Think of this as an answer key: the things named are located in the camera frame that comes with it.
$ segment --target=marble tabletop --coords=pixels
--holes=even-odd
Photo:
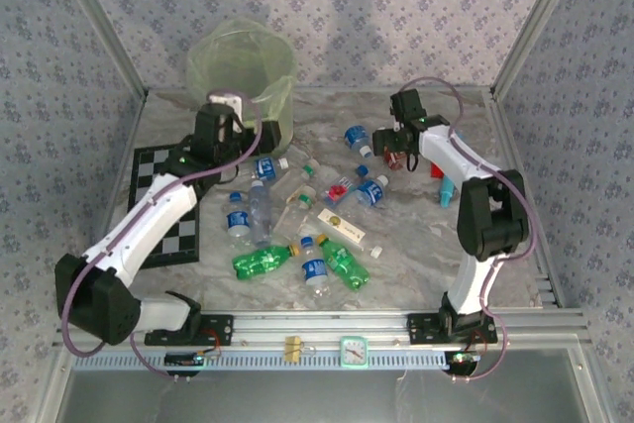
[[[457,116],[455,99],[436,90],[421,89],[429,114]],[[135,137],[135,148],[173,144],[191,133],[195,108],[183,101],[161,99],[151,92]],[[485,159],[500,163],[497,141],[490,127],[481,93],[466,91],[466,116],[460,128],[465,141]],[[305,90],[294,95],[294,137],[291,165],[298,166],[298,151],[316,158],[320,176],[351,170],[357,156],[343,144],[336,121],[342,108],[350,108],[362,124],[373,131],[391,124],[389,93]],[[430,177],[430,164],[421,160],[418,169],[391,171],[379,158],[370,163],[371,173],[389,177],[387,194],[376,209],[359,210],[354,223],[379,237],[384,248],[378,260],[363,259],[370,282],[359,292],[330,277],[331,295],[318,302],[309,296],[300,263],[291,261],[265,276],[238,281],[231,259],[240,251],[228,243],[221,206],[231,190],[247,191],[249,180],[214,187],[200,203],[200,261],[195,264],[142,270],[132,285],[138,296],[175,290],[197,299],[208,310],[293,309],[433,309],[458,272],[462,249],[456,235],[458,201],[448,209],[438,203],[439,180]],[[118,190],[111,227],[126,213],[132,158]],[[493,306],[539,306],[533,262],[502,268],[490,294]]]

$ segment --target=wall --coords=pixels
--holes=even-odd
[[[184,84],[184,57],[246,15],[287,36],[304,85],[381,86],[426,73],[497,76],[535,0],[100,0],[149,87]]]
[[[59,320],[53,264],[81,253],[139,98],[75,0],[0,0],[0,420],[26,420]]]
[[[634,0],[561,0],[504,99],[568,304],[634,421]]]

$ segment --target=black and white checkered board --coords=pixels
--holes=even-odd
[[[160,166],[167,159],[169,151],[174,146],[135,149],[132,177],[130,178],[128,211],[132,210],[148,191]],[[197,262],[199,257],[198,229],[199,213],[198,205],[196,205],[169,229],[148,255],[141,268]]]

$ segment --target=green clock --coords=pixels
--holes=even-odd
[[[346,369],[367,369],[369,365],[368,340],[358,336],[342,337],[341,367]]]

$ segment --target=purple cable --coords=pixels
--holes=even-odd
[[[244,154],[242,154],[239,158],[232,160],[231,162],[227,162],[223,165],[219,165],[217,167],[214,168],[210,168],[209,170],[203,170],[202,172],[196,172],[196,173],[191,173],[189,175],[186,175],[185,177],[180,178],[179,180],[175,180],[174,182],[166,185],[164,188],[162,188],[161,190],[159,190],[157,192],[157,194],[154,197],[153,203],[156,204],[159,199],[161,197],[163,197],[166,193],[168,193],[170,190],[172,190],[174,187],[184,183],[184,182],[188,182],[190,180],[196,180],[198,178],[204,178],[207,177],[209,175],[215,175],[216,173],[220,173],[223,172],[224,170],[228,170],[230,168],[235,167],[236,165],[238,165],[239,163],[245,161],[256,149],[256,147],[258,146],[258,143],[260,142],[260,138],[262,137],[262,128],[263,128],[263,123],[262,123],[262,114],[260,113],[260,109],[257,108],[254,103],[251,101],[251,99],[239,92],[239,91],[232,91],[232,90],[228,90],[228,89],[222,89],[222,90],[213,90],[210,91],[208,96],[210,95],[227,95],[227,94],[232,94],[234,96],[238,96],[243,100],[243,103],[247,103],[250,106],[254,107],[255,111],[256,111],[256,117],[257,117],[257,128],[258,128],[258,132],[256,133],[256,137],[254,138],[253,143],[249,146],[249,148],[245,151]],[[96,348],[94,348],[92,351],[89,352],[83,352],[80,351],[79,349],[77,349],[75,347],[75,345],[72,343],[72,340],[70,339],[70,331],[68,329],[68,317],[70,315],[70,306],[72,306],[72,301],[75,298],[75,295],[77,294],[77,290],[79,289],[79,286],[81,285],[81,282],[84,280],[84,278],[104,259],[106,258],[106,256],[108,256],[108,253],[112,252],[112,250],[119,244],[121,243],[121,241],[126,237],[126,235],[128,235],[128,233],[130,232],[130,230],[132,230],[134,228],[134,226],[139,223],[139,220],[141,220],[141,218],[143,218],[143,216],[146,214],[146,212],[148,210],[150,210],[153,207],[152,203],[146,203],[140,210],[139,212],[137,212],[137,214],[132,217],[130,219],[130,221],[128,222],[128,224],[121,230],[121,232],[119,232],[119,234],[117,234],[117,236],[106,246],[105,251],[106,253],[99,253],[90,263],[86,264],[86,266],[84,267],[84,269],[79,273],[79,275],[77,276],[77,278],[75,279],[75,281],[72,283],[70,289],[68,290],[68,295],[66,296],[66,300],[63,303],[63,308],[61,310],[61,336],[63,338],[63,342],[66,345],[66,347],[68,348],[68,350],[74,354],[77,357],[80,358],[88,358],[88,357],[92,357],[95,354],[97,354],[99,351],[101,351],[101,349],[103,349],[105,343],[102,342],[100,343]],[[133,351],[135,350],[136,345],[132,344],[133,343],[133,339],[131,336],[131,345],[133,347]],[[143,359],[143,357],[140,357],[140,353],[138,353],[138,350],[135,352],[135,354],[137,355],[137,357],[140,358],[142,364],[147,368],[148,366],[150,366],[150,364]]]
[[[504,356],[506,355],[506,348],[508,346],[508,332],[506,330],[506,326],[504,325],[504,320],[501,319],[497,314],[494,314],[488,309],[488,305],[486,304],[486,299],[485,299],[486,291],[488,290],[488,287],[491,284],[491,281],[493,280],[495,271],[501,268],[503,264],[507,262],[515,262],[517,260],[523,260],[525,258],[528,258],[535,251],[535,247],[537,246],[537,234],[535,233],[535,224],[537,223],[537,216],[535,215],[535,212],[533,208],[529,205],[528,201],[524,198],[524,195],[522,195],[522,193],[517,189],[515,185],[513,185],[504,175],[499,173],[497,170],[494,170],[491,167],[483,163],[480,163],[476,158],[470,156],[470,154],[467,153],[467,151],[465,151],[458,144],[458,141],[456,141],[456,139],[454,138],[454,132],[456,130],[456,127],[462,121],[463,116],[465,114],[465,105],[463,103],[463,97],[460,95],[456,87],[450,82],[445,81],[442,78],[437,78],[435,76],[420,76],[418,78],[414,78],[411,81],[408,81],[407,83],[405,83],[399,89],[399,92],[404,91],[405,89],[411,87],[414,83],[417,83],[419,81],[436,81],[436,82],[444,84],[451,90],[452,94],[458,100],[459,114],[458,114],[458,118],[456,118],[456,121],[454,121],[452,125],[449,127],[449,131],[447,133],[447,137],[449,138],[450,143],[452,144],[452,146],[454,146],[456,151],[458,151],[460,155],[463,156],[463,158],[468,160],[473,165],[481,168],[485,172],[490,173],[497,180],[499,180],[500,182],[502,182],[504,185],[508,187],[508,189],[515,196],[515,198],[517,198],[519,203],[522,205],[522,208],[526,212],[526,216],[528,217],[528,222],[529,222],[529,230],[531,231],[530,241],[526,251],[519,253],[517,255],[514,255],[512,257],[506,257],[506,258],[496,257],[493,260],[493,263],[491,264],[490,270],[488,271],[488,273],[486,274],[486,277],[484,278],[484,282],[482,283],[482,289],[480,290],[480,293],[479,293],[479,304],[484,314],[486,314],[488,317],[496,320],[499,323],[499,326],[502,330],[502,349],[499,353],[497,361],[495,361],[495,363],[489,369],[487,369],[483,373],[479,373],[476,376],[469,376],[465,378],[467,380],[478,380],[480,378],[484,378],[490,375],[494,370],[496,370],[499,367],[499,365],[502,363],[502,360],[504,359]]]

